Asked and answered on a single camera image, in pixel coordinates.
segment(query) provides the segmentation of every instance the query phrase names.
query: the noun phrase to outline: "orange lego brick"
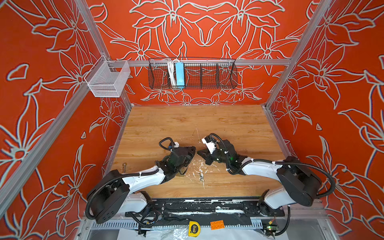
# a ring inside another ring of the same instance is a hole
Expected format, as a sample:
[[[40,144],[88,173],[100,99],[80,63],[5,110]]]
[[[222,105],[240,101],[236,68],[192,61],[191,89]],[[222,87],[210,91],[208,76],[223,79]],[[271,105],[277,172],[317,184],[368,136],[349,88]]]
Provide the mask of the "orange lego brick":
[[[211,222],[211,230],[222,229],[222,228],[225,228],[223,220]]]

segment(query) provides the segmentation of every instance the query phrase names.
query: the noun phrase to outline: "white wire basket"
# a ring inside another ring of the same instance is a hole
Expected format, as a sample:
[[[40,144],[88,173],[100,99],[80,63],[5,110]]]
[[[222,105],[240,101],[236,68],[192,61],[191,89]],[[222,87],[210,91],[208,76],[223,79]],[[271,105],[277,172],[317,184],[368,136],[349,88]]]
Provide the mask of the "white wire basket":
[[[101,56],[84,79],[95,97],[118,98],[124,89],[131,69],[127,61],[121,71],[109,67],[108,62],[110,61]]]

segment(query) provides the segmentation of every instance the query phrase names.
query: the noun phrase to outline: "red wall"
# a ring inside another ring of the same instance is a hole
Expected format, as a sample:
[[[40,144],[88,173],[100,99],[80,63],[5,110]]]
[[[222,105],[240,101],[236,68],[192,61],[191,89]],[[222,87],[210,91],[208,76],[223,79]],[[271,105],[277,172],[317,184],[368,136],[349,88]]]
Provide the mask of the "red wall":
[[[324,203],[342,239],[384,237],[383,13],[335,0],[272,108],[291,153],[335,178]]]
[[[73,0],[7,1],[0,18],[1,186],[100,55]],[[0,238],[72,239],[125,115],[120,98],[89,92],[0,220]]]
[[[116,60],[155,57],[289,58],[318,1],[111,1],[87,0],[107,49]],[[233,90],[160,91],[148,87],[144,67],[132,70],[132,103],[261,104],[283,66],[238,69]]]

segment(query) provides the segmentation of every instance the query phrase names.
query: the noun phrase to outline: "coiled white cable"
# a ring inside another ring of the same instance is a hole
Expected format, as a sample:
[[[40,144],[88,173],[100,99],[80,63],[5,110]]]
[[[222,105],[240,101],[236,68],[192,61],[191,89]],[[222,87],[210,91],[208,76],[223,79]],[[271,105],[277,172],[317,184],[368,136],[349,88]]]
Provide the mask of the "coiled white cable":
[[[168,73],[169,73],[170,83],[171,83],[172,86],[176,86],[177,85],[175,77],[174,77],[174,70],[175,70],[174,63],[175,62],[180,62],[180,61],[178,59],[174,59],[174,60],[169,59],[167,61]]]

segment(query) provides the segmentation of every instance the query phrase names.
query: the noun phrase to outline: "wooden table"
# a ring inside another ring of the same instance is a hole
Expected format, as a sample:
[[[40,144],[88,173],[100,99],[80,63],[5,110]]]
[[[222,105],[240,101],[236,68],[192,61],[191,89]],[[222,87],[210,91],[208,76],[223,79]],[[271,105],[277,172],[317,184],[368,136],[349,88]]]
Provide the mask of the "wooden table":
[[[112,169],[138,172],[169,155],[159,141],[171,137],[180,146],[205,148],[201,139],[216,133],[228,139],[238,154],[268,160],[284,159],[283,153],[259,105],[239,106],[135,106],[132,108]],[[183,177],[145,189],[152,198],[260,196],[280,186],[260,176],[230,175],[225,164],[205,164],[195,154]]]

